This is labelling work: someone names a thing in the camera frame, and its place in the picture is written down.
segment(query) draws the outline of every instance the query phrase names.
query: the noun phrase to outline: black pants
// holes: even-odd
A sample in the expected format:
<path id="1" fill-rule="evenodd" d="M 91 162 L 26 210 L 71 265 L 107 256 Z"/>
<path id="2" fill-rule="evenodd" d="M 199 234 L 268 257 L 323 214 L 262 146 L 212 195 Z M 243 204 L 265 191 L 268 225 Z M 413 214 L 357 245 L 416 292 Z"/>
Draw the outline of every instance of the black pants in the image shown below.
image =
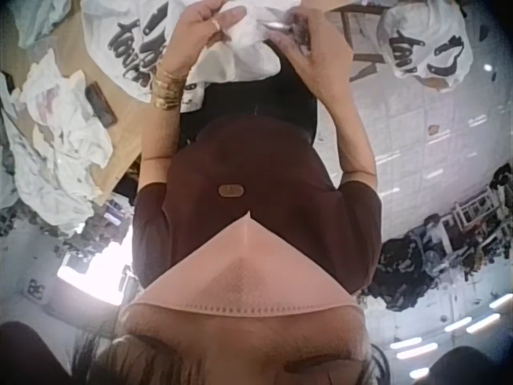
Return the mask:
<path id="1" fill-rule="evenodd" d="M 290 62 L 266 42 L 281 62 L 279 74 L 255 82 L 213 83 L 205 89 L 203 107 L 180 116 L 180 148 L 196 141 L 202 128 L 223 116 L 259 115 L 293 124 L 313 143 L 317 132 L 317 99 Z"/>

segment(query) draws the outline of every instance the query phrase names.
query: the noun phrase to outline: pink face mask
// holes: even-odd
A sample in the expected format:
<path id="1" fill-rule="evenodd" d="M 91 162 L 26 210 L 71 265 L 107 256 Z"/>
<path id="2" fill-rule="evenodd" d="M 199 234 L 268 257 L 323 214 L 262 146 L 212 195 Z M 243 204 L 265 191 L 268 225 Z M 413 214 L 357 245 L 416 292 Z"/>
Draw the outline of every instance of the pink face mask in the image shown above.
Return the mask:
<path id="1" fill-rule="evenodd" d="M 357 306 L 321 267 L 249 213 L 153 282 L 135 303 L 252 318 Z"/>

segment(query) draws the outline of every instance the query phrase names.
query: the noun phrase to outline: woman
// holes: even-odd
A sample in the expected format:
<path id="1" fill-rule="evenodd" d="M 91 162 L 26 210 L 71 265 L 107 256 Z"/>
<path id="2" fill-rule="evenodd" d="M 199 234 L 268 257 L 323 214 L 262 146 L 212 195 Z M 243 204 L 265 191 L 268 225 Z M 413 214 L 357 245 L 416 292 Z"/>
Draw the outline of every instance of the woman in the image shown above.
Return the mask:
<path id="1" fill-rule="evenodd" d="M 309 91 L 278 75 L 259 83 L 263 91 L 239 94 L 257 94 L 254 108 L 240 102 L 239 115 L 226 115 L 211 108 L 221 104 L 212 95 L 259 85 L 212 85 L 204 108 L 181 124 L 192 136 L 200 131 L 196 141 L 177 152 L 187 74 L 201 50 L 245 16 L 244 7 L 219 13 L 225 1 L 187 8 L 157 69 L 134 219 L 133 267 L 146 290 L 121 314 L 121 338 L 98 357 L 91 343 L 75 357 L 75 379 L 372 383 L 365 319 L 351 294 L 377 265 L 381 203 L 349 90 L 352 51 L 321 12 L 296 10 L 311 54 L 285 34 L 269 37 Z M 276 89 L 283 100 L 273 108 L 265 94 Z M 311 146 L 310 92 L 337 127 L 339 188 Z M 205 116 L 212 121 L 198 127 Z"/>

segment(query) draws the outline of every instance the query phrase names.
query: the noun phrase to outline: wrist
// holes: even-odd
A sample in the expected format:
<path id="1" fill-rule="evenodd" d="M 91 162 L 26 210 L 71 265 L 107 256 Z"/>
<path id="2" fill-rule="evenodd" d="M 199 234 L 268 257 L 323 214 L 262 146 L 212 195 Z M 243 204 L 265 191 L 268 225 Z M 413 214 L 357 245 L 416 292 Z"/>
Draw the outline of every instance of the wrist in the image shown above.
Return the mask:
<path id="1" fill-rule="evenodd" d="M 184 64 L 161 62 L 157 66 L 157 75 L 162 75 L 162 72 L 165 72 L 174 78 L 185 79 L 190 70 L 190 66 Z"/>
<path id="2" fill-rule="evenodd" d="M 339 111 L 341 107 L 353 104 L 353 96 L 351 95 L 349 84 L 326 93 L 320 97 L 319 100 L 325 105 L 326 109 L 331 114 Z"/>

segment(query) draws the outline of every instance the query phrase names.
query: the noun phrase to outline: ring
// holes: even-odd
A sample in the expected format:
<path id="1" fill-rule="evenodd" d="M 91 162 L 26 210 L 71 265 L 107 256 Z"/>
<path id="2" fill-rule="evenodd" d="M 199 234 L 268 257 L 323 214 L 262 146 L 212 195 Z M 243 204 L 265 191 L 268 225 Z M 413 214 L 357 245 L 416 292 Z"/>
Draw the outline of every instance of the ring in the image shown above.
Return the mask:
<path id="1" fill-rule="evenodd" d="M 215 20 L 214 18 L 211 18 L 210 21 L 212 22 L 212 24 L 214 26 L 216 26 L 217 32 L 219 32 L 221 30 L 221 26 L 219 25 L 219 22 L 217 20 Z"/>

